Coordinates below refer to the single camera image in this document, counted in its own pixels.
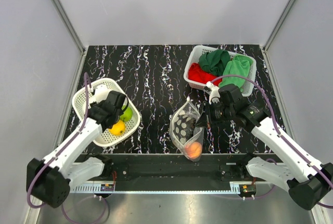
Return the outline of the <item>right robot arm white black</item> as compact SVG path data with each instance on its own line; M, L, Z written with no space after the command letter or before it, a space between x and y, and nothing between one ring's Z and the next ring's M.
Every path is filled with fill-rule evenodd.
M258 103L205 103L196 126L210 128L230 120L260 139L284 163L279 167L250 154L236 167L239 179L263 179L287 191L305 210L311 210L332 190L332 163L323 164L306 152Z

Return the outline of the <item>green fake apple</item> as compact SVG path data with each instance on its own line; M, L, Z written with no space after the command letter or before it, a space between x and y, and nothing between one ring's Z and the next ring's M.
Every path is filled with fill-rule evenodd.
M132 116L133 116L133 111L130 107L128 107L120 116L120 120L122 120L123 122L128 122L132 119Z

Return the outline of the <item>polka dot zip bag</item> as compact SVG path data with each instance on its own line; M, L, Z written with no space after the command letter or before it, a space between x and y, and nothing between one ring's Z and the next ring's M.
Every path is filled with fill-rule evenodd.
M186 103L180 107L171 117L169 135L174 146L190 161L196 162L200 159L190 159L185 148L193 142L199 142L203 150L203 128L196 127L196 121L200 113L197 107L187 97Z

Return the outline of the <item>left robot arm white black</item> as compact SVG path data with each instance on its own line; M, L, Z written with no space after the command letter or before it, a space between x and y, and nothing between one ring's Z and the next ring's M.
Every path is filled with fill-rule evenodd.
M43 159L34 158L28 163L26 190L30 207L36 208L31 201L34 196L43 204L57 208L78 185L95 177L100 180L111 177L112 167L105 158L90 157L78 165L74 162L94 139L117 123L128 105L127 96L117 91L110 91L98 103L87 104L78 128Z

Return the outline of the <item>yellow fake lemon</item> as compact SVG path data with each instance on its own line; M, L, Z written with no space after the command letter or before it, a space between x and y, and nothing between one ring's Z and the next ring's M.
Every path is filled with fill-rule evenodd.
M121 136L126 131L126 125L122 120L115 123L112 128L108 129L112 135Z

